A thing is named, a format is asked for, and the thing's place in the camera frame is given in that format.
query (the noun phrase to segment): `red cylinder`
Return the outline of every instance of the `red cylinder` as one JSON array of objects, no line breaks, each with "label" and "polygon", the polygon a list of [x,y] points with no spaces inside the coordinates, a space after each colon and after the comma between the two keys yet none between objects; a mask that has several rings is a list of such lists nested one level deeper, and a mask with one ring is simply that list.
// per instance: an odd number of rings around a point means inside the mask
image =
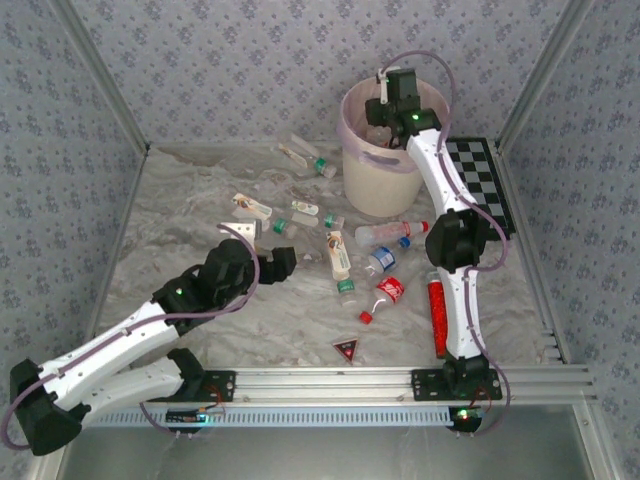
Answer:
[{"label": "red cylinder", "polygon": [[447,351],[447,306],[444,300],[444,288],[440,280],[431,280],[427,284],[429,305],[431,306],[431,323],[433,324],[433,340],[436,345],[436,356],[444,358]]}]

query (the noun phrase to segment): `patterned wallpaper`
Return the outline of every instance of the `patterned wallpaper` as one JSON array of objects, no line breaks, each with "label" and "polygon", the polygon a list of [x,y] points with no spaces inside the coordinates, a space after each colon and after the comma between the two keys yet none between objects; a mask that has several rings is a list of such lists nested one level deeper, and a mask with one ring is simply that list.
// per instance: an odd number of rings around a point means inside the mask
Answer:
[{"label": "patterned wallpaper", "polygon": [[[15,363],[82,341],[140,159],[48,4],[4,0],[0,17],[4,412]],[[21,478],[30,459],[0,448],[0,479]]]},{"label": "patterned wallpaper", "polygon": [[[74,4],[153,143],[260,140],[285,127],[333,138],[346,91],[415,48],[457,74],[453,133],[496,136],[565,0]],[[435,64],[418,73],[448,94]]]},{"label": "patterned wallpaper", "polygon": [[509,157],[572,357],[640,478],[640,5],[595,5]]}]

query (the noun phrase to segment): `white container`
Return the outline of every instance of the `white container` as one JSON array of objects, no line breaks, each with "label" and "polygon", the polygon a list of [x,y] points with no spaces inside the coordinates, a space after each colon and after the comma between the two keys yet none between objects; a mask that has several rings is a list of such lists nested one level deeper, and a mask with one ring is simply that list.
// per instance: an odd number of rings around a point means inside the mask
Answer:
[{"label": "white container", "polygon": [[[421,108],[433,108],[443,123],[449,106],[440,92],[418,80],[418,93]],[[405,150],[378,147],[365,140],[368,124],[364,104],[379,97],[375,78],[355,85],[342,100],[337,132],[342,142],[347,199],[367,215],[392,217],[411,207],[424,180]]]}]

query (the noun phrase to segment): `red bottle cap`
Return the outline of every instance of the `red bottle cap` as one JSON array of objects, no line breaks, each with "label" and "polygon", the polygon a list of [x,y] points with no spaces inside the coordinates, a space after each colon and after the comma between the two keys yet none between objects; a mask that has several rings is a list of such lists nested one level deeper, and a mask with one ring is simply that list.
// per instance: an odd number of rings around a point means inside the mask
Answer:
[{"label": "red bottle cap", "polygon": [[360,320],[365,325],[369,325],[371,323],[371,321],[373,320],[373,315],[371,315],[369,312],[362,312],[360,314]]}]

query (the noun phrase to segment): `cable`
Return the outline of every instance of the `cable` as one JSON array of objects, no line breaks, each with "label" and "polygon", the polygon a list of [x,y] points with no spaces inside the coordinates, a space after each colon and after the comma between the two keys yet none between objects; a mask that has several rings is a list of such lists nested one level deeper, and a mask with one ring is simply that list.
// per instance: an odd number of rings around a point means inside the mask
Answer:
[{"label": "cable", "polygon": [[504,265],[504,262],[507,259],[507,255],[509,253],[509,244],[507,243],[507,237],[504,234],[504,231],[502,230],[502,227],[500,227],[498,222],[491,215],[489,215],[484,210],[482,210],[475,203],[475,201],[473,201],[473,202],[469,201],[466,198],[464,198],[464,196],[462,196],[460,194],[460,190],[458,190],[458,188],[456,188],[455,182],[453,181],[453,179],[451,178],[451,175],[449,173],[449,169],[446,167],[444,156],[442,155],[442,145],[443,145],[444,141],[447,139],[447,137],[449,136],[449,131],[451,130],[451,121],[452,121],[452,118],[453,118],[453,107],[455,106],[456,100],[457,100],[457,97],[458,97],[458,90],[457,90],[455,78],[453,76],[453,71],[451,70],[451,68],[449,67],[447,62],[445,62],[439,55],[437,55],[437,54],[435,54],[435,53],[433,53],[433,52],[431,52],[429,50],[410,50],[408,52],[404,52],[404,53],[401,53],[400,55],[397,55],[397,56],[393,57],[391,60],[389,60],[384,65],[383,70],[386,71],[392,64],[394,64],[398,60],[400,60],[402,58],[405,58],[405,57],[408,57],[410,55],[422,55],[422,56],[427,56],[427,57],[433,58],[440,65],[442,65],[442,67],[447,72],[447,76],[449,77],[449,84],[451,86],[451,105],[449,106],[449,116],[447,117],[446,121],[442,125],[442,129],[440,130],[440,134],[438,135],[437,151],[438,151],[438,161],[440,163],[440,168],[442,169],[442,173],[444,174],[445,178],[447,179],[447,183],[449,184],[449,187],[455,193],[456,198],[458,200],[460,200],[462,203],[464,203],[467,207],[469,207],[472,210],[474,210],[475,212],[477,212],[478,215],[480,215],[482,218],[487,220],[489,222],[489,224],[491,224],[491,226],[493,228],[495,228],[496,232],[498,232],[498,236],[500,237],[500,242],[502,243],[502,255],[500,256],[500,258],[498,259],[498,261],[495,264],[487,266],[487,267],[473,267],[472,266],[472,267],[466,268],[465,271],[464,271],[464,277],[465,277],[465,282],[464,282],[465,302],[464,303],[465,303],[465,312],[467,314],[467,324],[469,326],[469,331],[471,333],[471,338],[473,338],[473,341],[476,344],[476,346],[478,347],[478,350],[480,350],[480,353],[482,353],[482,355],[485,356],[485,358],[487,359],[489,364],[496,370],[496,372],[498,372],[498,375],[500,375],[502,377],[502,379],[504,381],[505,389],[507,391],[506,392],[504,410],[503,410],[502,415],[494,423],[492,423],[488,428],[485,428],[484,430],[482,430],[482,431],[480,431],[480,432],[475,434],[475,436],[480,436],[480,435],[485,435],[485,434],[491,432],[496,427],[498,427],[502,423],[502,421],[504,420],[504,417],[507,414],[507,411],[509,410],[509,406],[511,405],[511,385],[509,384],[509,380],[507,379],[507,376],[505,375],[505,373],[502,370],[502,368],[500,368],[500,366],[497,364],[497,362],[491,357],[491,355],[489,355],[489,352],[484,347],[484,345],[482,345],[482,342],[480,341],[480,338],[478,337],[478,334],[475,331],[475,327],[473,326],[473,320],[472,320],[472,315],[471,315],[471,301],[470,301],[471,300],[470,299],[471,295],[470,295],[470,291],[469,291],[469,273],[472,270],[475,270],[476,272],[479,272],[479,273],[487,273],[487,272],[493,272],[493,271],[499,269],[502,265]]},{"label": "cable", "polygon": [[[242,242],[242,244],[247,248],[247,250],[251,254],[251,260],[253,261],[253,267],[254,267],[253,268],[253,282],[251,283],[251,286],[247,290],[246,295],[244,297],[240,298],[239,301],[236,301],[235,303],[233,303],[230,306],[228,306],[227,308],[224,308],[222,310],[218,310],[218,311],[215,311],[215,312],[163,313],[161,315],[154,315],[153,317],[149,317],[149,318],[145,318],[143,320],[140,320],[139,322],[136,322],[133,325],[118,331],[117,333],[115,333],[111,337],[106,338],[102,343],[99,343],[98,345],[96,345],[92,349],[87,350],[82,355],[79,355],[77,358],[75,358],[72,361],[70,361],[64,367],[60,367],[60,369],[58,370],[58,375],[55,375],[55,374],[47,375],[46,377],[43,377],[40,380],[38,380],[37,382],[29,385],[22,393],[20,393],[20,395],[18,395],[15,398],[15,400],[11,403],[11,405],[9,405],[9,408],[5,412],[4,417],[2,417],[2,424],[0,424],[0,440],[2,440],[2,443],[7,448],[9,448],[10,450],[16,450],[16,451],[28,450],[29,449],[29,445],[18,445],[16,443],[14,443],[9,438],[9,421],[11,420],[11,417],[13,416],[15,411],[17,410],[18,406],[24,401],[25,398],[27,398],[36,389],[38,389],[38,388],[42,387],[43,385],[45,385],[47,382],[50,382],[51,380],[53,380],[57,376],[64,375],[66,372],[68,372],[72,368],[78,366],[79,364],[81,364],[82,362],[84,362],[88,358],[92,357],[93,355],[95,355],[99,351],[103,350],[104,348],[108,347],[109,345],[111,345],[113,342],[115,342],[116,340],[120,339],[121,337],[130,335],[132,332],[134,332],[134,331],[138,330],[139,328],[142,328],[145,325],[148,325],[150,323],[161,322],[161,321],[165,321],[165,320],[182,320],[182,319],[204,320],[203,322],[200,323],[200,324],[202,324],[202,323],[205,323],[205,321],[213,320],[214,318],[219,317],[221,315],[225,315],[227,313],[237,312],[238,310],[240,310],[242,307],[245,306],[245,304],[249,301],[251,296],[256,291],[256,288],[258,288],[258,282],[260,280],[260,261],[258,260],[258,255],[256,254],[256,252],[255,252],[254,248],[251,246],[251,244],[242,235],[240,235],[235,230],[227,227],[226,225],[222,225],[222,224],[216,225],[216,228],[219,228],[220,230],[224,230],[224,231],[230,233],[231,235],[233,235],[234,237],[236,237],[240,242]],[[140,404],[140,405],[141,405],[141,408],[142,408],[142,413],[144,415],[146,409],[144,408],[144,406],[142,404]],[[145,415],[145,418],[147,418],[147,420],[149,420],[151,418],[151,416],[149,415],[149,412],[146,412],[146,413],[147,414]],[[154,425],[155,421],[153,421],[153,418],[151,418],[151,420],[149,420],[149,423]]]}]

